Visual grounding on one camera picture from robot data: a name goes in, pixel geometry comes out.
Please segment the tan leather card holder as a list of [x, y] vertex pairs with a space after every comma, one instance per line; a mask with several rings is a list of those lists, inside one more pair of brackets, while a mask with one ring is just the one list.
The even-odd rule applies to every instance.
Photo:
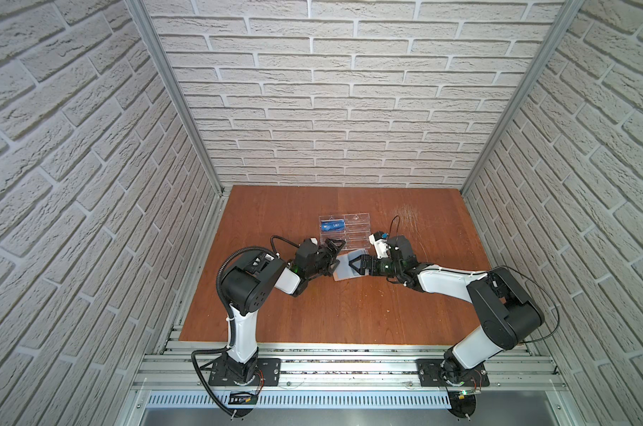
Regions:
[[339, 266], [333, 273], [333, 279], [336, 282], [342, 282], [343, 280], [351, 280], [362, 277], [362, 274], [357, 273], [355, 269], [351, 268], [350, 261], [362, 255], [368, 254], [369, 252], [365, 248], [361, 248], [360, 250], [349, 251], [346, 254], [339, 256], [337, 258], [337, 261], [339, 261]]

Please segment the clear plastic organizer box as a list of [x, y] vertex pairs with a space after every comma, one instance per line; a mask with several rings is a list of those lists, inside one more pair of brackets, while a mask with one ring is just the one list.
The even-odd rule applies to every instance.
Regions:
[[320, 222], [328, 219], [344, 219], [346, 221], [346, 229], [339, 232], [323, 233], [320, 230], [320, 241], [325, 242], [327, 239], [342, 239], [346, 241], [346, 246], [343, 251], [353, 251], [366, 249], [371, 247], [369, 243], [369, 236], [371, 235], [371, 224], [369, 213], [351, 213], [351, 214], [336, 214], [330, 216], [319, 217]]

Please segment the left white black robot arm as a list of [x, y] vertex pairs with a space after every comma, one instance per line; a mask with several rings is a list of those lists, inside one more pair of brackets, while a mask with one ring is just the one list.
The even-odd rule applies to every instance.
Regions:
[[300, 296], [311, 282], [330, 276], [339, 266], [346, 242], [309, 238], [295, 246], [294, 259], [285, 261], [269, 248], [250, 246], [234, 252], [220, 267], [216, 290], [227, 310], [229, 342], [226, 363], [247, 381], [254, 375], [258, 358], [256, 328], [258, 311], [274, 289]]

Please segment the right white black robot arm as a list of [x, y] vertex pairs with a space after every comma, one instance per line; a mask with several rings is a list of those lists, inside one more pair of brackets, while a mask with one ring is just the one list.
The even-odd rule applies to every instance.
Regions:
[[511, 271], [447, 269], [394, 252], [390, 257], [346, 255], [340, 261], [358, 276], [382, 276], [389, 282], [429, 294], [463, 300], [473, 306], [479, 326], [449, 348], [440, 364], [443, 379], [458, 385], [484, 361], [508, 351], [544, 324], [544, 315]]

